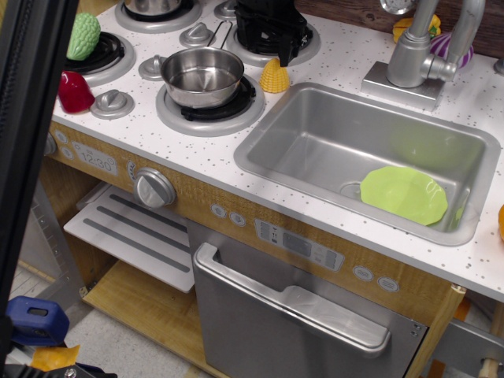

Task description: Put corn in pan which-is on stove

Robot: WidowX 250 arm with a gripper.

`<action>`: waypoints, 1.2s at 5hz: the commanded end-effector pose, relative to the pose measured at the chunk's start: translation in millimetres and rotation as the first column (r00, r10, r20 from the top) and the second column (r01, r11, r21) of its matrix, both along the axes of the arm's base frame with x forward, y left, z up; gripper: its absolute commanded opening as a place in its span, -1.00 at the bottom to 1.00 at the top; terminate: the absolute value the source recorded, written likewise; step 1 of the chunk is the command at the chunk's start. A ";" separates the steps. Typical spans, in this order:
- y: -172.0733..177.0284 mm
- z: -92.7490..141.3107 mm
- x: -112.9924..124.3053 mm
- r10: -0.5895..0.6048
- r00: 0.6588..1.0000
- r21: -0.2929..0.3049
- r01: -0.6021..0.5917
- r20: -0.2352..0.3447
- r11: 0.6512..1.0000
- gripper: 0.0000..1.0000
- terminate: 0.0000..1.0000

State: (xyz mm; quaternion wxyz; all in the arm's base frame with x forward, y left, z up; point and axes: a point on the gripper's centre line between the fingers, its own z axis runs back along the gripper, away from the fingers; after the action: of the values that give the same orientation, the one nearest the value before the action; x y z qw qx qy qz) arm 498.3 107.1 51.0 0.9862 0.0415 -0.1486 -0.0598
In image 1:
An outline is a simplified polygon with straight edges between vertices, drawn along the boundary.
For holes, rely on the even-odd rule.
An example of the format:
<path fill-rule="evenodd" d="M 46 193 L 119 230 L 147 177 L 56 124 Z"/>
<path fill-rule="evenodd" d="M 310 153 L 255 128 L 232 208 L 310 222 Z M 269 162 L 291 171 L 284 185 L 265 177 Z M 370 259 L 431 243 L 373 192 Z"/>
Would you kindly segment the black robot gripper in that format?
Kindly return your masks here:
<path fill-rule="evenodd" d="M 281 67 L 298 56 L 299 47 L 309 37 L 307 20 L 293 1 L 237 1 L 235 15 L 241 43 L 252 50 L 265 32 L 278 44 Z"/>

